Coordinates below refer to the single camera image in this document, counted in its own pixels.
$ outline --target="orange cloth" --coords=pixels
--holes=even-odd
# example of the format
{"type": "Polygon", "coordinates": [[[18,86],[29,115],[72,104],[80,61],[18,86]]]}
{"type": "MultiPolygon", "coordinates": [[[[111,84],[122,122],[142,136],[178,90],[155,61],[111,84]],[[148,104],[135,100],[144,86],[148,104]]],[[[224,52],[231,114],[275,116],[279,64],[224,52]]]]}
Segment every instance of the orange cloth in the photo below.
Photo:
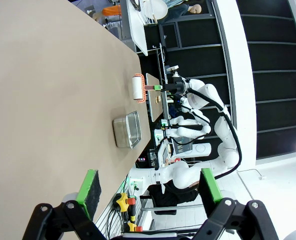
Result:
{"type": "Polygon", "coordinates": [[[122,10],[120,5],[116,5],[116,6],[109,6],[109,7],[105,7],[102,10],[102,14],[104,16],[113,16],[113,15],[122,15],[122,10]]]}

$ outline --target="black cloth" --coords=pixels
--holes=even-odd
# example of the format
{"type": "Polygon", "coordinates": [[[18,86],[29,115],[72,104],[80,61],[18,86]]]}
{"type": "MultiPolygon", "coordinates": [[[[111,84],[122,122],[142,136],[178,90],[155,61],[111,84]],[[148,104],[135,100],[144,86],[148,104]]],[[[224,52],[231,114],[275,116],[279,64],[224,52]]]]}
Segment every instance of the black cloth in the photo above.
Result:
{"type": "Polygon", "coordinates": [[[180,4],[178,6],[173,6],[171,8],[168,8],[167,15],[164,18],[158,20],[158,23],[163,24],[169,20],[177,19],[180,16],[186,14],[188,12],[188,9],[189,9],[189,5],[187,4],[180,4]]]}
{"type": "Polygon", "coordinates": [[[192,188],[176,188],[172,180],[167,182],[167,186],[164,194],[162,193],[161,185],[151,185],[148,187],[149,194],[156,203],[155,207],[175,207],[177,204],[194,201],[198,196],[198,192],[192,188]]]}

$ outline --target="metal pole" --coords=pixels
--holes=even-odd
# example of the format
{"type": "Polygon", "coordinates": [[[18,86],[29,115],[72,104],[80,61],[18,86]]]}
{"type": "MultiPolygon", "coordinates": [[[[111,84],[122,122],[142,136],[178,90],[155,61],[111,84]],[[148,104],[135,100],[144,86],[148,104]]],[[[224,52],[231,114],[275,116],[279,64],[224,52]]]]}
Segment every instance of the metal pole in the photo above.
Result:
{"type": "Polygon", "coordinates": [[[178,209],[200,208],[203,204],[187,205],[187,206],[162,206],[162,207],[144,207],[142,211],[169,211],[178,209]]]}

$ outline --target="white plate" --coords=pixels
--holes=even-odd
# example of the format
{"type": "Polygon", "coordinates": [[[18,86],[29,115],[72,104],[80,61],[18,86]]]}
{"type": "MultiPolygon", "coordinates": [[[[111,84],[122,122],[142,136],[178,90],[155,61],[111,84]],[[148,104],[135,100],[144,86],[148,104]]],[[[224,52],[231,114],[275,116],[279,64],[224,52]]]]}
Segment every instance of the white plate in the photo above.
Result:
{"type": "Polygon", "coordinates": [[[150,18],[164,18],[168,13],[167,4],[163,0],[147,0],[143,3],[144,14],[150,18]]]}

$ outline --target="wooden board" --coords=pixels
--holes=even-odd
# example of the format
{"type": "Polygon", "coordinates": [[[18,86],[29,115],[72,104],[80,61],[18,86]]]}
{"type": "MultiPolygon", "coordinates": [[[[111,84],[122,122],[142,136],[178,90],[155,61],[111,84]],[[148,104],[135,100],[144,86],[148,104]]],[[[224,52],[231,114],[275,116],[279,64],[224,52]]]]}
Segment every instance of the wooden board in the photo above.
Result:
{"type": "MultiPolygon", "coordinates": [[[[160,85],[158,78],[155,78],[149,73],[146,73],[146,82],[147,85],[160,85]]],[[[158,96],[160,96],[160,98],[162,97],[160,91],[148,91],[150,117],[153,122],[163,113],[163,102],[155,101],[158,96]]]]}
{"type": "Polygon", "coordinates": [[[0,1],[0,239],[21,239],[35,205],[59,205],[88,169],[99,169],[99,217],[150,140],[129,84],[140,72],[67,0],[0,1]],[[141,141],[117,148],[112,121],[136,110],[141,141]]]}

